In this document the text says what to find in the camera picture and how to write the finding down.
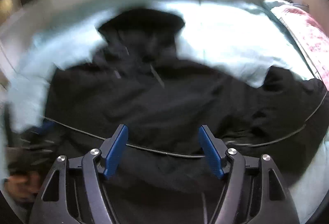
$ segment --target light blue bedsheet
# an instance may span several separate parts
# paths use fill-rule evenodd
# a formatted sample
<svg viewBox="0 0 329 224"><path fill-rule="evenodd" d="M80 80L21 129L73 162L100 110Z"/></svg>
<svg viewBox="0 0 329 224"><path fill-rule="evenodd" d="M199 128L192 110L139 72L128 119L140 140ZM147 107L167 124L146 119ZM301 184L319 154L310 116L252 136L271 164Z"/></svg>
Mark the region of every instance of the light blue bedsheet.
<svg viewBox="0 0 329 224"><path fill-rule="evenodd" d="M94 6L91 13L73 12L70 18L60 15L35 35L8 91L16 131L41 123L56 67L66 69L89 62L93 53L106 45L95 26L115 16L117 10L100 3L100 9ZM294 46L252 3L159 0L148 7L176 12L184 18L185 28L177 38L179 58L216 67L254 87L263 83L271 65L290 69L304 80L313 78ZM297 191L293 189L292 195L298 202L304 187L294 188ZM298 203L297 210L301 220L310 214Z"/></svg>

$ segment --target black fabric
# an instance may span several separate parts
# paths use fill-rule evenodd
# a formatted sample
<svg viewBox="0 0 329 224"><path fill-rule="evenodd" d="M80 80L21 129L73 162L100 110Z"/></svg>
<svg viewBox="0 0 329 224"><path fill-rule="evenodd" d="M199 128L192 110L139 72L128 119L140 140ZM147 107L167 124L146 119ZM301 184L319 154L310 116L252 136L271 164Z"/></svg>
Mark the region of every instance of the black fabric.
<svg viewBox="0 0 329 224"><path fill-rule="evenodd" d="M91 64L55 72L46 117L104 138L123 123L130 144L186 155L203 153L197 131L204 124L226 142L251 144L276 140L306 125L280 143L239 147L250 156L269 153L293 183L329 125L324 84L317 79L299 82L290 71L271 67L263 86L252 88L218 70L178 60L175 33L182 26L177 16L142 8L104 24L100 32L108 46L95 54ZM101 143L71 132L59 153L77 157ZM131 218L134 223L148 223L142 216L158 212L157 206L173 223L181 222L182 216L189 223L200 223L190 209L198 204L197 212L202 214L202 192L207 194L207 205L215 208L220 191L214 190L221 189L223 182L211 174L204 158L175 158L127 147L116 175L106 185L116 193L113 204L123 223ZM155 197L167 202L156 204ZM167 221L157 219L157 223Z"/></svg>

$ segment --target blue rubber pad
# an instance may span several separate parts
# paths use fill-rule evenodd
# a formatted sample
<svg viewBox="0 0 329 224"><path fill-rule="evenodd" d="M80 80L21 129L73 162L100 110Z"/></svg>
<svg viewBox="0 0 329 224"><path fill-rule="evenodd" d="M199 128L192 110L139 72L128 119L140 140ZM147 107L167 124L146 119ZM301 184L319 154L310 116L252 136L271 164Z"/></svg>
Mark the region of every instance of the blue rubber pad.
<svg viewBox="0 0 329 224"><path fill-rule="evenodd" d="M211 171L221 179L224 176L224 171L222 169L220 156L203 127L199 128L199 142Z"/></svg>
<svg viewBox="0 0 329 224"><path fill-rule="evenodd" d="M123 150L128 141L128 128L127 126L123 126L121 129L116 141L113 143L112 148L105 158L105 170L103 175L106 179L109 179L116 172L116 168L121 159Z"/></svg>

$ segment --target human hand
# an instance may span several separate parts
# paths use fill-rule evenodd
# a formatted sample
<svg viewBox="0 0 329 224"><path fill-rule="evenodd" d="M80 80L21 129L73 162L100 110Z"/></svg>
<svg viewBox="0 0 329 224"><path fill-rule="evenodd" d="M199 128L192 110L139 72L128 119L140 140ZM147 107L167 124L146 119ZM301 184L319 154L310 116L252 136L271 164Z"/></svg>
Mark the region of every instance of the human hand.
<svg viewBox="0 0 329 224"><path fill-rule="evenodd" d="M40 189L40 176L36 171L28 175L13 175L5 183L5 190L18 202L33 202Z"/></svg>

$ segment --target mattress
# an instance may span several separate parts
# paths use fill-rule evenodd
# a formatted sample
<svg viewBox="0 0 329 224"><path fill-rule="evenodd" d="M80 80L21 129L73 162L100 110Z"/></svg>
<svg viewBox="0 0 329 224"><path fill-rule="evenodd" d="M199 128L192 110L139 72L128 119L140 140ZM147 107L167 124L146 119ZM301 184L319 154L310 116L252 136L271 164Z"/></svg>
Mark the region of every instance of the mattress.
<svg viewBox="0 0 329 224"><path fill-rule="evenodd" d="M106 46L95 27L118 13L123 5L122 0L117 1L97 0L59 14L33 37L31 48L22 58L8 90L15 131L42 122L49 82L56 67L66 69L90 62L93 53ZM296 45L269 19L264 9L254 3L153 0L147 6L184 18L185 28L176 41L181 59L214 67L253 87L262 85L272 65L290 69L302 80L313 78ZM290 188L302 224L329 189L328 138L329 135L302 178Z"/></svg>

